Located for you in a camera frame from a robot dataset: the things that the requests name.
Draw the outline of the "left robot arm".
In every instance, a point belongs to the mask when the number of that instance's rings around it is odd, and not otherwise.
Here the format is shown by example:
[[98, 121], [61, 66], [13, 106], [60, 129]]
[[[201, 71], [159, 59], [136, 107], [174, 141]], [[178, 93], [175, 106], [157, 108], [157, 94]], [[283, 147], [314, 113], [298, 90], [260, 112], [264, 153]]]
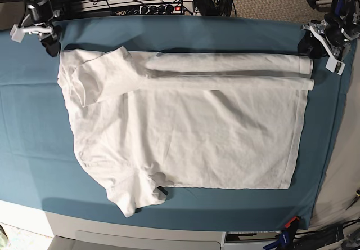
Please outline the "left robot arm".
[[302, 26], [304, 37], [298, 53], [312, 59], [333, 55], [343, 61], [351, 44], [359, 38], [359, 0], [307, 0], [309, 6], [324, 12], [323, 20]]

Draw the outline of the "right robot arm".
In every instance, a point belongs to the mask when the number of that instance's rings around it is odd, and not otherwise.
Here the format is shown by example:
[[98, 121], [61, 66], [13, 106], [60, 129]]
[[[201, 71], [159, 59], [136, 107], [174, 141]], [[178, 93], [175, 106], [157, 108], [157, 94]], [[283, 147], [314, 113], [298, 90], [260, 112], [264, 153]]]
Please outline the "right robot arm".
[[61, 51], [61, 28], [53, 24], [60, 16], [54, 10], [51, 0], [23, 0], [24, 16], [11, 29], [10, 36], [15, 42], [22, 42], [25, 35], [36, 35], [51, 57], [56, 57]]

